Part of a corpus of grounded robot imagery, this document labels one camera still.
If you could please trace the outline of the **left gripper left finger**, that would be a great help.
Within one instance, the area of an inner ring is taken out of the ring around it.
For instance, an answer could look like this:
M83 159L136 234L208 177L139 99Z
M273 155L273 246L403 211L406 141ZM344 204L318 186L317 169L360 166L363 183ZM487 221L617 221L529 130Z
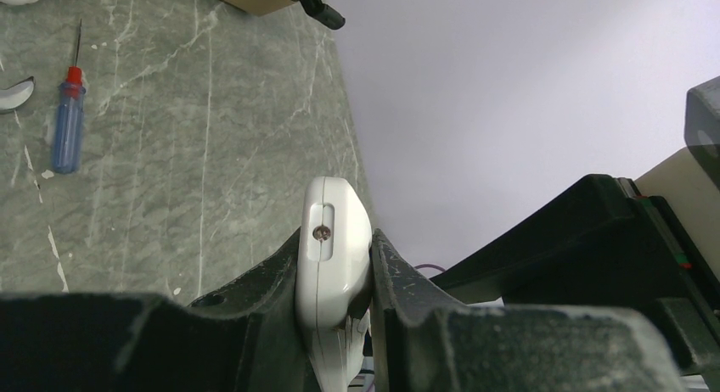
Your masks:
M303 390L299 239L186 306L150 293L2 294L2 390Z

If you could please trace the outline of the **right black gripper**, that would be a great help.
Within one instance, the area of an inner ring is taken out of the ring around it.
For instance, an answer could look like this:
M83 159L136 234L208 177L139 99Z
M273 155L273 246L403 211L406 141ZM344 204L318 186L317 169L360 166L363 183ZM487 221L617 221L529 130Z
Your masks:
M645 308L683 375L719 377L719 282L672 207L586 175L431 281L467 304Z

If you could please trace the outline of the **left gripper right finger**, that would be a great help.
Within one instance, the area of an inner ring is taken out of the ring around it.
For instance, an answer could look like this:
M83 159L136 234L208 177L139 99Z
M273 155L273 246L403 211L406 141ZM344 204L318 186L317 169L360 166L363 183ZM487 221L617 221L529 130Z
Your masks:
M667 343L628 309L472 307L376 230L371 333L378 391L682 391Z

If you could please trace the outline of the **white AC remote control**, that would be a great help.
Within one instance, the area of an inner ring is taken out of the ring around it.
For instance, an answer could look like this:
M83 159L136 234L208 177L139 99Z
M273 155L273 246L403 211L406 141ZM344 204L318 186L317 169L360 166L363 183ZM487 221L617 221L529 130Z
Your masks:
M372 229L350 183L308 185L301 218L295 318L322 391L345 391L360 373L372 299Z

